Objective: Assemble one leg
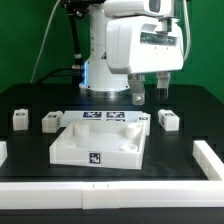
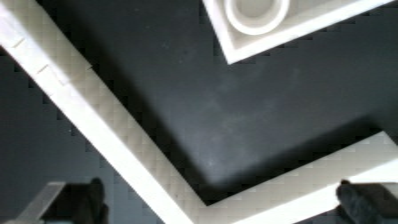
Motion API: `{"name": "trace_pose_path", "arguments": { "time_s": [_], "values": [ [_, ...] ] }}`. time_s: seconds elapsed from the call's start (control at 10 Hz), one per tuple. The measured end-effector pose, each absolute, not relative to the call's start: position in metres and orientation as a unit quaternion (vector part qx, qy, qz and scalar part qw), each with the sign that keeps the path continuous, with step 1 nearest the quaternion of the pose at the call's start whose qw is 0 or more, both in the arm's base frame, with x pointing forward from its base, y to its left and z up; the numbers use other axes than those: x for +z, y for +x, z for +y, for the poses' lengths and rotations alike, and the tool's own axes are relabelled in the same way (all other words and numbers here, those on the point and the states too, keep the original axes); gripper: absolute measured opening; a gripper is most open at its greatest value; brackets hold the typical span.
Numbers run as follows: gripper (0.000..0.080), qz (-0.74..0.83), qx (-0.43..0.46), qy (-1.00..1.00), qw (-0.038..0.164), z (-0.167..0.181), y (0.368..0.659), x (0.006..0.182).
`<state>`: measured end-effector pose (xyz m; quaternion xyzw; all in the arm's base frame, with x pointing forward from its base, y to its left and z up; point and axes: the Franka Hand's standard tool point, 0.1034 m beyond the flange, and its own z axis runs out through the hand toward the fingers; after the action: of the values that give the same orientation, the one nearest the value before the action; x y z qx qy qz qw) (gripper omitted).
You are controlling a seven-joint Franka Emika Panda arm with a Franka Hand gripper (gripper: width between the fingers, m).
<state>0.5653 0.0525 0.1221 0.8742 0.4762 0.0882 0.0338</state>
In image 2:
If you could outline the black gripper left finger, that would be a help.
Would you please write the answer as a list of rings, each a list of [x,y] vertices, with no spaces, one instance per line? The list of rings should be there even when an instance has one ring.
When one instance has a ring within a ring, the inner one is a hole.
[[[108,224],[101,180],[49,182],[8,224]]]

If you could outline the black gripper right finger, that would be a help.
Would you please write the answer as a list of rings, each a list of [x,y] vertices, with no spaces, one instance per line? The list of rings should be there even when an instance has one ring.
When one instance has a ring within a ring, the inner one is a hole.
[[[351,183],[335,189],[344,224],[398,224],[398,182]]]

